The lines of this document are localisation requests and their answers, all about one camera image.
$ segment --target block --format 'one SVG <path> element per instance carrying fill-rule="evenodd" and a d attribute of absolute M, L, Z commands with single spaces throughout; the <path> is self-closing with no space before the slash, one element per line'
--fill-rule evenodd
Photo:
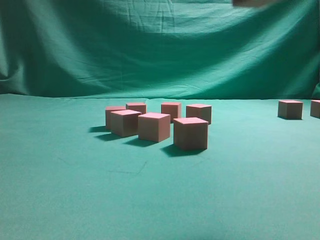
<path fill-rule="evenodd" d="M 198 117 L 175 118 L 173 144 L 184 151 L 207 149 L 208 126 L 208 121 Z"/>
<path fill-rule="evenodd" d="M 111 133 L 121 137 L 138 134 L 139 111 L 121 110 L 111 112 Z"/>
<path fill-rule="evenodd" d="M 304 103 L 296 100 L 280 100 L 278 103 L 278 117 L 288 120 L 302 119 Z"/>
<path fill-rule="evenodd" d="M 260 8 L 280 1 L 281 0 L 232 0 L 232 5 L 234 7 Z"/>
<path fill-rule="evenodd" d="M 147 113 L 147 105 L 143 102 L 129 102 L 125 105 L 126 109 L 140 112 L 141 114 Z"/>
<path fill-rule="evenodd" d="M 125 106 L 107 106 L 105 108 L 105 127 L 111 129 L 111 112 L 126 110 Z"/>
<path fill-rule="evenodd" d="M 320 100 L 311 100 L 310 116 L 320 119 Z"/>
<path fill-rule="evenodd" d="M 181 118 L 181 102 L 163 102 L 161 104 L 161 113 L 170 114 L 171 123 L 174 119 Z"/>
<path fill-rule="evenodd" d="M 186 106 L 185 116 L 187 118 L 199 118 L 211 124 L 212 106 L 207 104 L 190 104 Z"/>
<path fill-rule="evenodd" d="M 138 138 L 161 142 L 170 137 L 170 115 L 148 112 L 138 117 Z"/>

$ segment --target green background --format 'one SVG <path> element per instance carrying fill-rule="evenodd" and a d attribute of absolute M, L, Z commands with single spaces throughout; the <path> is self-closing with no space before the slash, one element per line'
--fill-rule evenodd
<path fill-rule="evenodd" d="M 319 1 L 1 0 L 0 93 L 320 98 Z"/>

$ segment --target green cloth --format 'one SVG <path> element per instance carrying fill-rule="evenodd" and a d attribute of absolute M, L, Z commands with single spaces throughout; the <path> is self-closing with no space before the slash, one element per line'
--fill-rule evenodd
<path fill-rule="evenodd" d="M 201 152 L 105 131 L 106 106 L 164 101 L 0 95 L 0 239 L 320 239 L 309 100 L 303 120 L 272 99 L 182 100 L 212 105 Z"/>
<path fill-rule="evenodd" d="M 0 93 L 320 98 L 319 0 L 0 2 Z"/>

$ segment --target blurry object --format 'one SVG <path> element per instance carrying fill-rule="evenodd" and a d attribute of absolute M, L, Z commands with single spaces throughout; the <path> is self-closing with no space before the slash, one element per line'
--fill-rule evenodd
<path fill-rule="evenodd" d="M 234 7 L 259 8 L 280 2 L 280 0 L 232 0 Z"/>

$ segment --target green tablecloth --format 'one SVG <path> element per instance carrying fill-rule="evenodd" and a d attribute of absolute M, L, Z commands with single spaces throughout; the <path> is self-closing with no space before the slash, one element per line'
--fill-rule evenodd
<path fill-rule="evenodd" d="M 1 240 L 318 240 L 320 119 L 277 100 L 212 105 L 209 147 L 105 131 L 109 105 L 165 99 L 0 95 Z"/>

